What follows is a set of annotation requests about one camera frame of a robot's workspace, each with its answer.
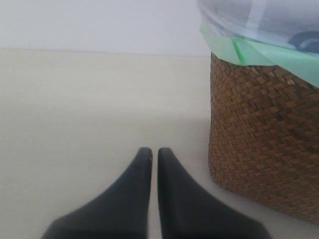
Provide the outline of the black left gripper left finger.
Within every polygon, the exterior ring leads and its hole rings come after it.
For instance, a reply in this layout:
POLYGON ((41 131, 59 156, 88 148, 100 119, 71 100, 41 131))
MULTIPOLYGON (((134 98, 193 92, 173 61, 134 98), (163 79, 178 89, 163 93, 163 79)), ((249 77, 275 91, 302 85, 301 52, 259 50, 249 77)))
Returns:
POLYGON ((44 239, 146 239, 153 153, 141 147, 101 195, 52 222, 44 239))

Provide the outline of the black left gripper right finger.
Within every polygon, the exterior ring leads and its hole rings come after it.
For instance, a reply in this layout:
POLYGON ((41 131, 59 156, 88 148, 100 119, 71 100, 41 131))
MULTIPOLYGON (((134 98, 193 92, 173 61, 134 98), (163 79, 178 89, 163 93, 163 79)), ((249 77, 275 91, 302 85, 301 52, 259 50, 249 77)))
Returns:
POLYGON ((158 151, 158 203, 164 239, 268 239, 254 220, 202 188, 170 148, 158 151))

